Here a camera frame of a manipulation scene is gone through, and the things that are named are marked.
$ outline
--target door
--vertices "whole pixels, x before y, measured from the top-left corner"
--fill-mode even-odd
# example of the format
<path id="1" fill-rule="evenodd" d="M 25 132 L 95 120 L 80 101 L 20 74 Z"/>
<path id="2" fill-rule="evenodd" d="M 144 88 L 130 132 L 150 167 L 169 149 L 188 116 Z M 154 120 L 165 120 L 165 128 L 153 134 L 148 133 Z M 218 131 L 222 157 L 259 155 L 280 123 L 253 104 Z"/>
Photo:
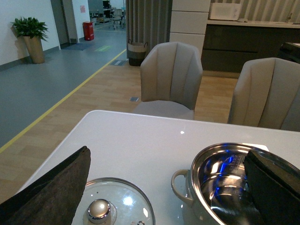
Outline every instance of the door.
<path id="1" fill-rule="evenodd" d="M 51 5 L 60 45 L 69 43 L 67 23 L 62 0 L 51 0 Z"/>

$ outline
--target potted plant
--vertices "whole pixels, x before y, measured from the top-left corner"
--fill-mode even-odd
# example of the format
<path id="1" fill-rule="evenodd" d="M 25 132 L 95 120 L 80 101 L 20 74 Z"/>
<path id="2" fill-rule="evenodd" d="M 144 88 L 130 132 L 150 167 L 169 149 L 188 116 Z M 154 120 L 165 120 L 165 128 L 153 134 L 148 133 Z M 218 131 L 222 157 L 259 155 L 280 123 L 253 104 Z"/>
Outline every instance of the potted plant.
<path id="1" fill-rule="evenodd" d="M 36 18 L 20 18 L 12 22 L 17 37 L 23 36 L 29 56 L 33 63 L 45 62 L 41 39 L 45 40 L 48 30 L 44 22 L 39 22 Z"/>

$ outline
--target pot handle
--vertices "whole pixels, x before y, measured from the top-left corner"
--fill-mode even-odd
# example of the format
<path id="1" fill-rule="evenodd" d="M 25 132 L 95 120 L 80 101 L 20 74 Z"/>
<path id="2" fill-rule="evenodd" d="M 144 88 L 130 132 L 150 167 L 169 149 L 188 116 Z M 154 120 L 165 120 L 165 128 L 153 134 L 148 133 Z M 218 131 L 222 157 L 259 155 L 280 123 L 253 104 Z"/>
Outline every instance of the pot handle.
<path id="1" fill-rule="evenodd" d="M 188 170 L 178 170 L 176 171 L 172 178 L 171 178 L 171 187 L 172 190 L 174 192 L 174 194 L 180 199 L 182 200 L 184 203 L 186 203 L 189 207 L 192 207 L 194 200 L 192 198 L 188 198 L 185 197 L 184 195 L 182 195 L 175 187 L 175 178 L 179 175 L 183 175 L 184 177 L 186 177 L 188 174 Z"/>

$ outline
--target chair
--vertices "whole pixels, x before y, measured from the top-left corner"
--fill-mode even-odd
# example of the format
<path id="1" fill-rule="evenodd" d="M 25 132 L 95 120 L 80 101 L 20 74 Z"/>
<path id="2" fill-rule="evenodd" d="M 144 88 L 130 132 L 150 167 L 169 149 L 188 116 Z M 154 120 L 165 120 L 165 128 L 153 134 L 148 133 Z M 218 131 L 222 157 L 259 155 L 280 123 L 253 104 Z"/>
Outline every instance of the chair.
<path id="1" fill-rule="evenodd" d="M 156 45 L 141 64 L 142 101 L 133 113 L 193 120 L 202 72 L 195 46 Z"/>
<path id="2" fill-rule="evenodd" d="M 123 26 L 123 15 L 122 15 L 122 9 L 116 9 L 114 8 L 114 13 L 111 15 L 111 21 L 113 29 L 118 28 L 118 24 L 120 24 L 121 28 L 124 28 Z"/>
<path id="3" fill-rule="evenodd" d="M 228 123 L 300 131 L 300 64 L 278 58 L 246 62 Z"/>

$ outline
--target lid knob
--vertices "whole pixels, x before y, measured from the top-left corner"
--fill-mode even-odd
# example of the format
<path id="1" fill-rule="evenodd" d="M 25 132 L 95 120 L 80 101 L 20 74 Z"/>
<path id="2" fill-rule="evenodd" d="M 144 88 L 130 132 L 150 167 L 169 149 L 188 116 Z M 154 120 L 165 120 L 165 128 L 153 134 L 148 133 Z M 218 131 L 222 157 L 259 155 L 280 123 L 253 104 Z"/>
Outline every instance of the lid knob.
<path id="1" fill-rule="evenodd" d="M 104 223 L 111 211 L 110 203 L 105 199 L 96 199 L 88 208 L 88 218 L 94 224 Z"/>

